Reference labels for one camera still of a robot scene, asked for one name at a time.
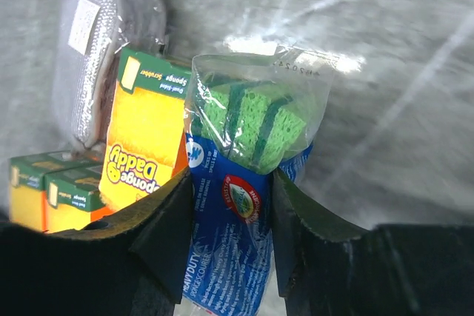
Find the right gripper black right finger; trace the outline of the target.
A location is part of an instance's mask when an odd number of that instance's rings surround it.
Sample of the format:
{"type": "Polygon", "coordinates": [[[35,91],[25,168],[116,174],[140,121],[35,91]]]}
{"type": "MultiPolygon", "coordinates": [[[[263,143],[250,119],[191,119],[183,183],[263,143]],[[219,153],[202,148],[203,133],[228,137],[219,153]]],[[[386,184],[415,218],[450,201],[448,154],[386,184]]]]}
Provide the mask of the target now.
{"type": "Polygon", "coordinates": [[[278,293],[289,315],[471,315],[473,227],[366,230],[273,173],[278,293]]]}

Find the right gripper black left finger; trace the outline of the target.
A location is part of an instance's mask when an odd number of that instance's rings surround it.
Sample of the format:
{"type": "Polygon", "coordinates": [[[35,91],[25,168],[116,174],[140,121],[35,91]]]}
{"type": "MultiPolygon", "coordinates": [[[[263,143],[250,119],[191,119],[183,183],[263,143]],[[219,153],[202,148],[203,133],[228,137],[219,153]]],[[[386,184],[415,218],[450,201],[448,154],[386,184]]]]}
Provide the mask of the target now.
{"type": "Polygon", "coordinates": [[[171,315],[181,302],[193,186],[183,170],[81,230],[1,224],[3,315],[171,315]]]}

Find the blue green sponge pack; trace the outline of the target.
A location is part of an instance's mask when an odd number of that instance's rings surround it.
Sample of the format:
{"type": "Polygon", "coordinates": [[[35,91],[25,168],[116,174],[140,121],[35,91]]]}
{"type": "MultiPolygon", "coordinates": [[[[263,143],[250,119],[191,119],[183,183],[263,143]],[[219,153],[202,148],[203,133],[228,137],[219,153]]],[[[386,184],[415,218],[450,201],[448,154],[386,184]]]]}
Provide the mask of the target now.
{"type": "Polygon", "coordinates": [[[272,269],[273,172],[295,178],[321,124],[336,60],[280,47],[271,56],[192,61],[185,100],[193,232],[183,294],[214,315],[255,315],[272,269]]]}

